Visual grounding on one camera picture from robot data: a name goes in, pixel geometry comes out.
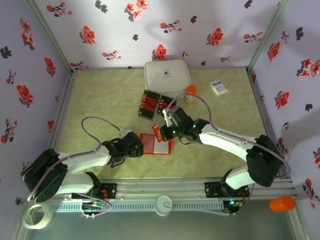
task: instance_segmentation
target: red card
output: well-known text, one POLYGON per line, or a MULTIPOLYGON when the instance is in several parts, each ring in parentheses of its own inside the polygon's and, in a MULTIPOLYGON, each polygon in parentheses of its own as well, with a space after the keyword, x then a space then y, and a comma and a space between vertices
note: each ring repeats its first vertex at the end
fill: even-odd
POLYGON ((166 102, 161 101, 161 102, 159 103, 159 106, 160 106, 161 108, 163 108, 163 109, 166 109, 166 108, 169 106, 169 104, 166 103, 166 102))
POLYGON ((153 131, 154 131, 155 137, 156 137, 156 139, 158 140, 158 142, 162 142, 163 139, 162 139, 161 134, 160 134, 159 125, 158 125, 158 124, 153 125, 153 126, 152 126, 152 129, 153 129, 153 131))
POLYGON ((140 107, 145 109, 145 110, 151 111, 151 112, 155 112, 156 111, 156 106, 148 104, 148 103, 143 102, 143 101, 140 103, 140 107))
POLYGON ((143 143, 143 154, 169 155, 174 146, 172 139, 166 142, 158 142, 156 136, 151 134, 142 133, 140 139, 143 143))
POLYGON ((146 104, 150 104, 150 105, 153 105, 153 106, 157 106, 158 104, 158 100, 157 99, 154 99, 154 98, 151 98, 151 97, 148 97, 148 96, 142 96, 142 101, 146 104))

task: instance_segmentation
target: white box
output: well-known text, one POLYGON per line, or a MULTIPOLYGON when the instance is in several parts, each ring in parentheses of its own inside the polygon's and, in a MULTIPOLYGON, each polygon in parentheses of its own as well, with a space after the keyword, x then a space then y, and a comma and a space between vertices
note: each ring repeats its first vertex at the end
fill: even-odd
POLYGON ((211 81, 210 86, 218 96, 228 92, 228 89, 225 87, 225 85, 222 83, 220 79, 211 81))
POLYGON ((170 98, 184 94, 191 85, 188 66, 181 59, 147 62, 144 66, 144 81, 147 90, 170 98))

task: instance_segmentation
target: orange object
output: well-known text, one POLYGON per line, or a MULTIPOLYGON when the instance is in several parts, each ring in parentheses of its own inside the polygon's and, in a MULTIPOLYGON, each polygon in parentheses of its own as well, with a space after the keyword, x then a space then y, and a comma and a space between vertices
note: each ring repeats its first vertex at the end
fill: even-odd
MULTIPOLYGON (((197 88, 193 85, 189 85, 187 88, 186 88, 186 93, 187 94, 196 94, 197 92, 197 88)), ((185 95, 185 102, 187 104, 192 104, 195 100, 195 97, 194 96, 191 96, 191 95, 185 95)))
POLYGON ((290 196, 282 196, 270 201, 269 206, 276 213, 292 210, 296 207, 295 200, 290 196))

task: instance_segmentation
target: orange cup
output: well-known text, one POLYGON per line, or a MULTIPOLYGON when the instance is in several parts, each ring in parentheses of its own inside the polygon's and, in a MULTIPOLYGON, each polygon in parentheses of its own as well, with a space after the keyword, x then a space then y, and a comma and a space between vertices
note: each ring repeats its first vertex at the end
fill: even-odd
POLYGON ((290 196, 282 196, 270 201, 269 206, 276 213, 292 210, 296 207, 295 200, 290 196))

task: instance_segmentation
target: small bottle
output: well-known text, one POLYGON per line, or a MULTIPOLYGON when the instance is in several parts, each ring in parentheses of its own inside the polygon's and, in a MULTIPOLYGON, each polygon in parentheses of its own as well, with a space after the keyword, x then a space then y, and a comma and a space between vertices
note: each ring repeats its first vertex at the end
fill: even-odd
POLYGON ((194 96, 191 96, 191 95, 188 95, 188 94, 196 94, 196 91, 197 91, 197 88, 193 85, 189 85, 187 88, 186 88, 186 95, 185 95, 185 102, 187 104, 192 104, 195 100, 195 97, 194 96))

